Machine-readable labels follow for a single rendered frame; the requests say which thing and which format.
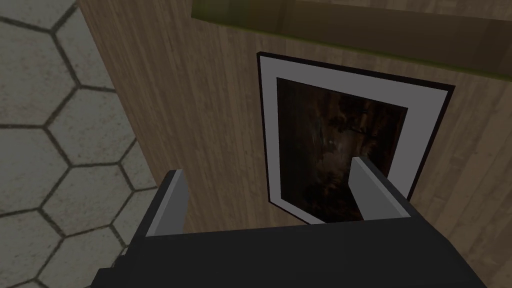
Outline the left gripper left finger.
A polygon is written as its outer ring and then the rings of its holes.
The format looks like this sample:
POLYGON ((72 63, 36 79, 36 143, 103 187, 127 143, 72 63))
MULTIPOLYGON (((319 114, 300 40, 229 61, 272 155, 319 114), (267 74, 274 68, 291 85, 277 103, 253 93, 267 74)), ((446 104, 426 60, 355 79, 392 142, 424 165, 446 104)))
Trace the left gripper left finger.
POLYGON ((183 233, 189 188, 182 169, 167 172, 137 227, 132 241, 183 233))

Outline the dark framed picture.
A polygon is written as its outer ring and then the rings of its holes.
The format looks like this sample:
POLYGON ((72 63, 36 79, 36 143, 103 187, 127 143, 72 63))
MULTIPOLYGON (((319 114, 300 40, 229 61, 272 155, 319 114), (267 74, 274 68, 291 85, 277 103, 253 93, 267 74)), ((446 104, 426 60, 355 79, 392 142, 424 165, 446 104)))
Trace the dark framed picture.
POLYGON ((307 224, 361 221, 366 157, 410 200, 455 86, 257 53, 268 200, 307 224))

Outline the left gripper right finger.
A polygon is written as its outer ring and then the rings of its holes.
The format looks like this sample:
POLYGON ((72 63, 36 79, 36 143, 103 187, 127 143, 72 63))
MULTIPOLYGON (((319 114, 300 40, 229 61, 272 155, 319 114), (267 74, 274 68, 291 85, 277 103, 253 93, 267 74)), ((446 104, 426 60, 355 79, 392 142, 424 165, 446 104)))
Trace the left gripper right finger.
POLYGON ((348 186, 365 221, 420 217, 367 157, 351 159, 348 186))

